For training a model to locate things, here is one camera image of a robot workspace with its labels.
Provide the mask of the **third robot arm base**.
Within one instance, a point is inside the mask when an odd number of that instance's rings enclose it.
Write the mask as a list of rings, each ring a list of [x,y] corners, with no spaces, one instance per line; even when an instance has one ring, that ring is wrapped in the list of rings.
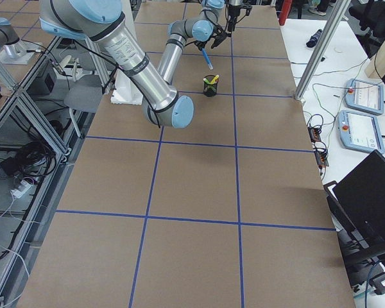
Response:
[[[3,64],[27,65],[33,54],[27,52],[10,21],[0,17],[0,61]]]

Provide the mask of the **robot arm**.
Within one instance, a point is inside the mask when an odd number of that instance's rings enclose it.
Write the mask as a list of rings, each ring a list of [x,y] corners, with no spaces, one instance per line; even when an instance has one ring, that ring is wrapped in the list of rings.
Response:
[[[190,97],[172,86],[177,63],[187,39],[206,42],[215,32],[224,1],[202,1],[199,16],[175,21],[158,67],[126,27],[120,1],[40,1],[44,31],[63,38],[99,44],[143,95],[144,116],[158,126],[185,128],[194,115]]]
[[[252,10],[251,1],[200,1],[203,8],[207,10],[225,10],[226,31],[235,31],[237,23],[249,16]]]

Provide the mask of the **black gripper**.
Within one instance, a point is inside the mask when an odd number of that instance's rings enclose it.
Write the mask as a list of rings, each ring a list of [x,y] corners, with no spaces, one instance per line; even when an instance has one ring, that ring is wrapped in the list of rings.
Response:
[[[209,36],[209,38],[203,38],[201,40],[195,40],[194,45],[201,51],[208,42],[213,40],[211,49],[218,47],[221,45],[227,38],[231,37],[231,33],[225,31],[223,28],[216,28],[213,33]]]
[[[252,10],[252,5],[250,4],[240,4],[240,5],[227,5],[228,20],[226,23],[226,31],[234,32],[235,26],[239,22],[238,17],[242,10],[245,10],[245,17],[250,15]]]

